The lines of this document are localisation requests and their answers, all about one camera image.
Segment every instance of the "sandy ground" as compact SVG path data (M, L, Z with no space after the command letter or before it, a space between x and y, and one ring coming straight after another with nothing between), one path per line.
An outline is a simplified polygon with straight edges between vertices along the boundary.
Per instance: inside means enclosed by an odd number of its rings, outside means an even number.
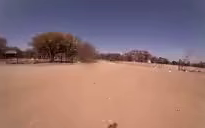
M205 74L100 62L0 65L0 128L205 128Z

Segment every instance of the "small object on ground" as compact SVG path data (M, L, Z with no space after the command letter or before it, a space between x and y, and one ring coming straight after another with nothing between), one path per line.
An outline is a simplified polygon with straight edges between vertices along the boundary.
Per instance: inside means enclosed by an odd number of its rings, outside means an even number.
M117 127L118 127L118 124L116 122L113 122L111 124L108 124L107 128L117 128Z
M175 109L175 111L181 111L181 109L177 108L177 109Z

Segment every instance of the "blue sky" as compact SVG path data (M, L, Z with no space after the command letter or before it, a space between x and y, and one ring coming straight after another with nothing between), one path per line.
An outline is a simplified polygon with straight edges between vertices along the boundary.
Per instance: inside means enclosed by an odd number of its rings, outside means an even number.
M0 0L0 35L9 45L27 48L48 31L71 32L102 52L205 60L205 0Z

